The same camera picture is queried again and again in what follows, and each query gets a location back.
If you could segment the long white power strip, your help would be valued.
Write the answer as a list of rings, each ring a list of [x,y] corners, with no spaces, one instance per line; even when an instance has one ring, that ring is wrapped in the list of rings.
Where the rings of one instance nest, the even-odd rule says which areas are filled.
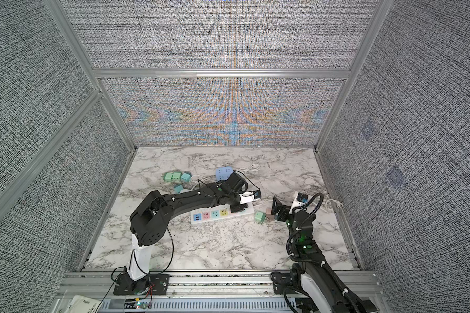
[[[253,215],[255,210],[252,203],[246,203],[242,211],[235,213],[231,212],[229,205],[209,207],[203,209],[197,209],[190,212],[190,223],[191,225],[198,225],[207,222],[215,222],[218,220],[232,219],[245,215]]]

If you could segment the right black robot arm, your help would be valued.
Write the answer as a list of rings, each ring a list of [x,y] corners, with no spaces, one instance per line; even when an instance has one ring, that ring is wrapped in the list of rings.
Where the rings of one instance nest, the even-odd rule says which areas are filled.
[[[313,238],[313,221],[323,201],[321,192],[312,197],[299,192],[290,206],[272,199],[271,214],[289,231],[285,249],[293,261],[290,273],[271,272],[274,292],[291,312],[378,312],[339,278]]]

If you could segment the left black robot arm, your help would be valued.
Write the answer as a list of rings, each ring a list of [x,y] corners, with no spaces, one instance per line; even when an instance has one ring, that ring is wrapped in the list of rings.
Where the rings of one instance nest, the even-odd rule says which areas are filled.
[[[244,207],[243,194],[247,191],[248,182],[232,172],[226,180],[207,183],[189,192],[161,194],[154,190],[149,193],[129,217],[134,252],[127,268],[130,279],[138,281],[148,275],[151,252],[146,248],[162,239],[172,219],[196,209],[223,205]]]

